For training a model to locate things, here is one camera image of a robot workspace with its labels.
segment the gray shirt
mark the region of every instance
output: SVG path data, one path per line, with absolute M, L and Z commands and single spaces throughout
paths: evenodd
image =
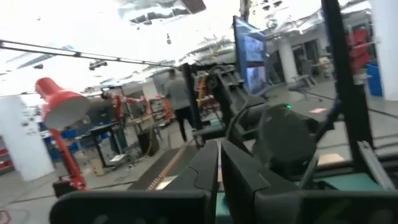
M 169 80 L 164 85 L 165 95 L 170 99 L 173 110 L 179 110 L 190 106 L 188 90 L 183 78 Z

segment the black pants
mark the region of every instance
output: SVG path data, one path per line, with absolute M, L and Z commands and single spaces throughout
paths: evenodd
M 185 119 L 188 120 L 189 125 L 191 127 L 193 127 L 191 109 L 188 106 L 186 108 L 181 108 L 181 109 L 175 110 L 174 115 L 175 115 L 175 119 L 177 119 L 178 124 L 180 125 L 182 139 L 184 141 L 187 141 L 187 135 L 185 134 L 185 128 L 184 128 L 184 120 Z

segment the white ceiling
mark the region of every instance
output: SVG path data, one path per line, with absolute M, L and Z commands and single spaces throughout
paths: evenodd
M 165 0 L 2 0 L 0 1 L 0 30 L 2 30 L 0 39 L 57 48 L 71 45 L 81 52 L 137 60 L 178 60 L 209 42 L 229 37 L 230 35 L 226 34 L 231 34 L 232 16 L 238 14 L 240 3 L 239 0 L 204 0 L 207 10 L 203 12 L 163 19 L 153 22 L 150 26 L 140 26 L 139 30 L 136 26 L 132 26 L 128 17 L 124 16 L 121 19 L 120 8 L 150 6 L 155 9 L 154 4 L 159 1 L 165 2 Z M 278 16 L 281 20 L 288 17 L 298 18 L 319 9 L 319 0 L 307 1 L 308 4 L 304 4 L 303 1 L 298 3 L 294 0 L 284 0 L 293 7 L 287 9 L 284 7 L 284 10 L 279 10 Z M 257 20 L 252 23 L 259 27 L 264 26 L 264 19 L 276 11 L 257 11 Z M 171 45 L 166 42 L 167 34 L 172 41 Z M 6 63 L 21 55 L 24 56 L 12 63 Z M 37 54 L 0 50 L 0 73 L 4 70 L 13 70 L 37 56 Z M 123 78 L 135 70 L 144 68 L 141 65 L 109 62 L 107 67 L 89 71 L 89 62 L 87 59 L 54 57 L 43 62 L 43 70 L 27 68 L 1 76 L 0 81 L 4 79 L 7 81 L 0 82 L 2 91 L 0 95 L 31 91 L 34 81 L 44 75 L 53 77 L 64 87 L 82 88 L 109 78 Z M 18 80 L 24 80 L 24 84 L 21 85 Z

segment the red machine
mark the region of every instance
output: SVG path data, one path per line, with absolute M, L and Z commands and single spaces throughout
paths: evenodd
M 113 102 L 113 106 L 115 107 L 116 118 L 118 120 L 121 119 L 122 116 L 122 103 L 138 103 L 140 101 L 145 101 L 146 98 L 143 96 L 141 99 L 129 98 L 121 95 L 117 95 L 114 93 L 103 93 L 103 99 L 111 99 Z
M 361 68 L 370 61 L 369 46 L 367 40 L 368 32 L 365 28 L 354 30 L 352 36 L 347 36 L 348 45 L 351 46 L 351 66 L 354 74 L 358 74 Z
M 55 195 L 62 196 L 74 190 L 87 190 L 86 181 L 70 151 L 66 147 L 60 131 L 82 119 L 90 108 L 90 101 L 83 95 L 59 87 L 51 78 L 41 78 L 36 81 L 36 92 L 46 104 L 42 108 L 42 118 L 49 128 L 60 153 L 70 172 L 69 180 L 59 180 L 53 184 Z

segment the person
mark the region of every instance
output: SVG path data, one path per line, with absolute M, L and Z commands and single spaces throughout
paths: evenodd
M 184 120 L 187 120 L 191 127 L 193 127 L 193 122 L 185 80 L 182 77 L 177 77 L 175 70 L 170 70 L 169 80 L 166 82 L 164 90 L 166 98 L 171 102 L 175 119 L 180 126 L 182 139 L 186 142 L 187 135 L 185 134 Z
M 125 96 L 117 95 L 111 93 L 110 91 L 103 91 L 101 94 L 101 98 L 103 100 L 112 100 L 112 105 L 115 110 L 116 120 L 122 122 L 123 112 L 122 112 L 122 103 L 138 103 L 140 101 L 146 101 L 145 96 L 142 96 L 141 99 L 128 98 Z

